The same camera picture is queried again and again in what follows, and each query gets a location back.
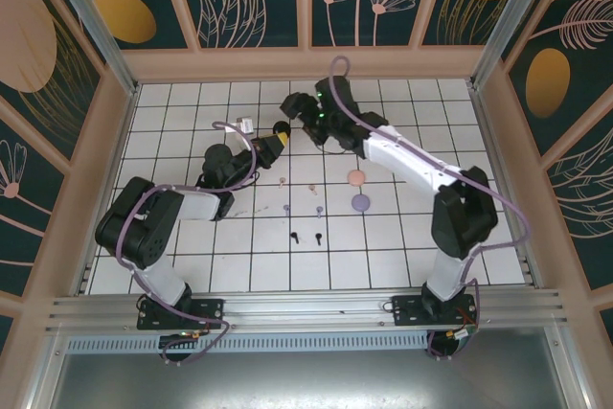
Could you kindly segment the grey metal sheet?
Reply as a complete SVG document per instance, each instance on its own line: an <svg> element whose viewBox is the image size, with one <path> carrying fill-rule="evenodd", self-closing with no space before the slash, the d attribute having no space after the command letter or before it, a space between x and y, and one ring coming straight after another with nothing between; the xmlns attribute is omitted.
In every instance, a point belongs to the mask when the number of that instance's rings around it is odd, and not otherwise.
<svg viewBox="0 0 613 409"><path fill-rule="evenodd" d="M422 350L72 354L58 338L31 409L592 409L543 329L477 334L457 357Z"/></svg>

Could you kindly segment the aluminium table side rail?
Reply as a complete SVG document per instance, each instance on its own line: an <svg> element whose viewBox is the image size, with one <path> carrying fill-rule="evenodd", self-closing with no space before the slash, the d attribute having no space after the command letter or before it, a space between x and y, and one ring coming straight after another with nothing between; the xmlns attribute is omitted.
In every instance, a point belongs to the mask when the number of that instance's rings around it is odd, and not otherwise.
<svg viewBox="0 0 613 409"><path fill-rule="evenodd" d="M101 92L102 102L96 104L87 119L84 138L79 142L78 157L80 186L92 195L87 225L80 245L79 259L69 293L86 295L91 290L100 256L105 251L95 240L95 231L114 196L114 185L124 156L125 143L133 121L141 87L131 93L112 96Z"/></svg>
<svg viewBox="0 0 613 409"><path fill-rule="evenodd" d="M494 134L493 125L490 122L487 108L480 93L473 88L471 82L468 83L468 94L473 104L492 169L494 177L491 181L492 188L505 200L513 203L512 190L507 181L505 162ZM519 241L525 236L526 228L512 208L497 199L494 200L494 204L501 208L498 214L502 216L502 219L496 227L497 237L490 237L488 240L488 245L499 247L483 253L489 279L492 283L534 286L529 261L529 247L525 240Z"/></svg>

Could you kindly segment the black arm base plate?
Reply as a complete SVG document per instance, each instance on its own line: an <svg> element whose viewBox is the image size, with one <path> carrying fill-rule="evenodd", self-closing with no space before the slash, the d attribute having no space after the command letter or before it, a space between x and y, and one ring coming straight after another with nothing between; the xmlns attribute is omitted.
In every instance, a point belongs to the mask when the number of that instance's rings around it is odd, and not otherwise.
<svg viewBox="0 0 613 409"><path fill-rule="evenodd" d="M220 329L218 324L201 324L197 321L176 315L166 308L158 305L145 296L137 302L138 317L136 328L138 330L170 330L170 329ZM202 318L223 318L224 301L222 299L196 299L192 300L187 313Z"/></svg>
<svg viewBox="0 0 613 409"><path fill-rule="evenodd" d="M392 313L396 326L460 327L477 322L475 298L470 294L446 302L436 297L424 300L420 295L394 296Z"/></svg>

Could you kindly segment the aluminium mounting rail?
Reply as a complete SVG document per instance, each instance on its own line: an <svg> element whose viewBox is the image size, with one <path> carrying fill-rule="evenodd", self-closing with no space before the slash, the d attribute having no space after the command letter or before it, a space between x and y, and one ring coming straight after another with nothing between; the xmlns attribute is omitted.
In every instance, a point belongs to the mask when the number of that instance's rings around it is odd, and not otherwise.
<svg viewBox="0 0 613 409"><path fill-rule="evenodd" d="M417 288L220 293L223 318L235 332L373 331L392 329L383 304ZM86 295L56 298L44 322L48 332L119 334L136 330L139 296ZM514 329L565 324L568 314L555 289L527 285L480 289L480 327Z"/></svg>

